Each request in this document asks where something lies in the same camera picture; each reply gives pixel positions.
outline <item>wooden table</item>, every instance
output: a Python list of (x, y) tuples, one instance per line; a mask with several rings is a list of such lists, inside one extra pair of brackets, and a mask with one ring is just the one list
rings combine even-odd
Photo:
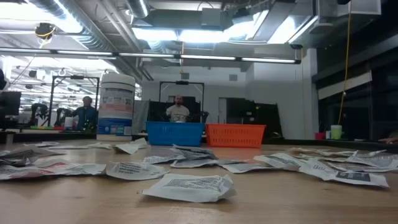
[[(94, 141), (63, 142), (89, 144)], [(213, 148), (223, 159), (252, 159), (291, 146)], [(79, 163), (140, 161), (150, 153), (115, 154), (106, 149), (59, 150)], [(107, 176), (54, 177), (0, 182), (0, 223), (398, 223), (398, 174), (387, 173), (389, 190), (324, 182), (298, 172), (232, 174), (220, 167), (171, 169), (191, 175), (228, 174), (237, 196), (217, 203), (190, 203), (137, 194), (159, 181)]]

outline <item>orange basket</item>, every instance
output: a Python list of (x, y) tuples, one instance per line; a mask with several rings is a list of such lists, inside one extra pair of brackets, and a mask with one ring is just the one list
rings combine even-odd
[(266, 125), (206, 124), (206, 140), (215, 147), (260, 147)]

